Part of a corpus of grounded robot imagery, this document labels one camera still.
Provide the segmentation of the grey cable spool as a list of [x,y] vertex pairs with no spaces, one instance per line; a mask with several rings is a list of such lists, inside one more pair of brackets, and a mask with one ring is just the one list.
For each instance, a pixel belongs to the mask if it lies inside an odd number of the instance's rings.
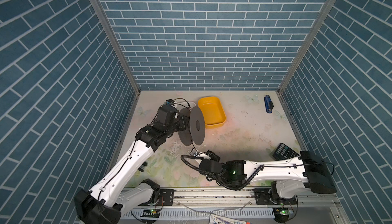
[[185,126],[178,132],[180,141],[185,146],[201,145],[204,142],[206,130],[201,109],[197,106],[192,109],[183,108],[178,118],[183,120]]

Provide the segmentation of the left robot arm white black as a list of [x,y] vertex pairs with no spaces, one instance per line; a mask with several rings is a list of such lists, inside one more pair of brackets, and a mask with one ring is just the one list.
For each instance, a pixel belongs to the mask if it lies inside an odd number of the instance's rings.
[[75,195],[78,218],[85,224],[116,224],[122,214],[141,204],[155,206],[160,186],[154,181],[145,179],[132,190],[123,189],[171,135],[189,129],[190,113],[189,108],[159,107],[154,120],[136,133],[130,148],[109,173],[90,190],[81,189]]

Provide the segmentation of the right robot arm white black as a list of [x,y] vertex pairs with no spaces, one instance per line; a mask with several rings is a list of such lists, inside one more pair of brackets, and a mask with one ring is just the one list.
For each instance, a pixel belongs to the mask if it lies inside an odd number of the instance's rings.
[[280,161],[256,162],[233,160],[221,163],[213,152],[196,157],[197,170],[218,185],[239,191],[251,183],[270,181],[270,196],[274,202],[291,199],[310,190],[317,194],[337,192],[328,163],[309,151],[298,157]]

